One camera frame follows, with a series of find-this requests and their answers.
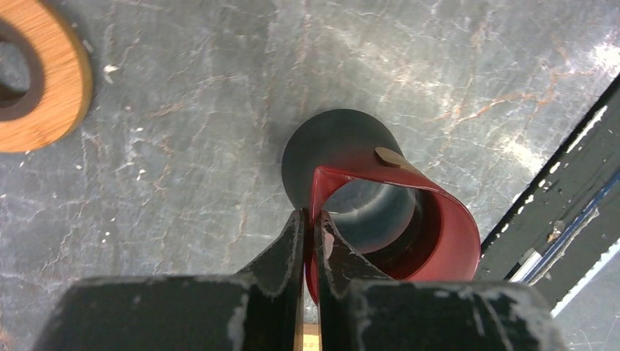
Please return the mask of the light wooden ring holder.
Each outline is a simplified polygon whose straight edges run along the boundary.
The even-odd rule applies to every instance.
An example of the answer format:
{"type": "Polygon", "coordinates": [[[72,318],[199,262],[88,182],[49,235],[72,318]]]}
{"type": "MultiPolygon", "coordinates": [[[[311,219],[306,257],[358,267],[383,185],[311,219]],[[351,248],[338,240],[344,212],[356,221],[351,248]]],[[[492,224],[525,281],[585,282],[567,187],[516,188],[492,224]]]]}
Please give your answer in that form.
{"type": "Polygon", "coordinates": [[[82,122],[94,93],[86,49],[70,24],[45,1],[2,1],[1,41],[29,69],[23,93],[1,86],[1,152],[49,146],[82,122]]]}

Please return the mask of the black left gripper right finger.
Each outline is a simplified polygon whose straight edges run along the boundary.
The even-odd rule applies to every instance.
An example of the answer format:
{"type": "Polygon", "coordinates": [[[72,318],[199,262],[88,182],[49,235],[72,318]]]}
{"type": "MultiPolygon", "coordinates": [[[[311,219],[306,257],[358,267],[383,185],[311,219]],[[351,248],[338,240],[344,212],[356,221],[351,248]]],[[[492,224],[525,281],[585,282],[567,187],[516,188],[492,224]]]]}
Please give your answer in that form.
{"type": "Polygon", "coordinates": [[[563,350],[544,299],[512,282],[404,282],[314,226],[323,350],[563,350]]]}

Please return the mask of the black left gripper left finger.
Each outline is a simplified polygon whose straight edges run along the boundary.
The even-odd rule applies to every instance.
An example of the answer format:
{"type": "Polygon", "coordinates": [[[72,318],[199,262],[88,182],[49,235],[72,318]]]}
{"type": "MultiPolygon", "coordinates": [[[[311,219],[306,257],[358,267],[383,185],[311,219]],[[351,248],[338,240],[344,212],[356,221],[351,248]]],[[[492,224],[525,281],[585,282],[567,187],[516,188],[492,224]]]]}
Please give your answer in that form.
{"type": "Polygon", "coordinates": [[[280,235],[230,275],[98,276],[75,282],[38,350],[301,350],[303,235],[293,211],[280,235]]]}

